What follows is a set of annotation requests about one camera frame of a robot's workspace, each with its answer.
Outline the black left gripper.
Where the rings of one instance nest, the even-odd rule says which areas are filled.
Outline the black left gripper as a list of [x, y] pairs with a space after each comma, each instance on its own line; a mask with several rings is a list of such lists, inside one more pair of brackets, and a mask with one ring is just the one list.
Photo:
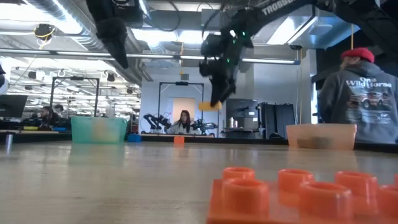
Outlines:
[[116, 11], [112, 0], [86, 0], [88, 10], [94, 19], [97, 37], [104, 39], [104, 46], [123, 69], [129, 67], [125, 41], [126, 26]]

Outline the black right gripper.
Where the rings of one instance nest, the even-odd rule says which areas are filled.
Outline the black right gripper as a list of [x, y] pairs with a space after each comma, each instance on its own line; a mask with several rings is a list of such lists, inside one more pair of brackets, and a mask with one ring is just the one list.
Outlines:
[[199, 71], [203, 77], [211, 78], [211, 107], [236, 93], [234, 76], [245, 51], [254, 47], [253, 35], [253, 17], [234, 17], [221, 27], [219, 34], [210, 34], [203, 41], [200, 52], [204, 59]]

